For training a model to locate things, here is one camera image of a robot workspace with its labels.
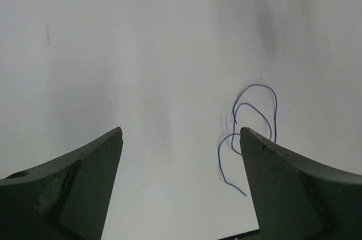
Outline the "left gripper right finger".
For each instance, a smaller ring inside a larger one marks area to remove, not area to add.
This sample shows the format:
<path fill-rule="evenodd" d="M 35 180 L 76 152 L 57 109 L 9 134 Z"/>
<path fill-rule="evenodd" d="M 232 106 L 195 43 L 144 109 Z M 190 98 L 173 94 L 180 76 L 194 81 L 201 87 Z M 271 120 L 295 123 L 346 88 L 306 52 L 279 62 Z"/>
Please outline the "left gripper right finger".
<path fill-rule="evenodd" d="M 361 176 L 243 127 L 240 147 L 261 239 L 361 239 Z"/>

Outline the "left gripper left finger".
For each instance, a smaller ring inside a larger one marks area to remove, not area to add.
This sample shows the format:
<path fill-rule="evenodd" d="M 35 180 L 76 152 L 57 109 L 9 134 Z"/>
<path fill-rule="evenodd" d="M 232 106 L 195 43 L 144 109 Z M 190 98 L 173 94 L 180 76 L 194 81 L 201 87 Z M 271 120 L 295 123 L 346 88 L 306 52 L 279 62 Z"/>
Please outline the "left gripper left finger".
<path fill-rule="evenodd" d="M 1 179 L 1 239 L 101 239 L 122 147 L 117 127 Z"/>

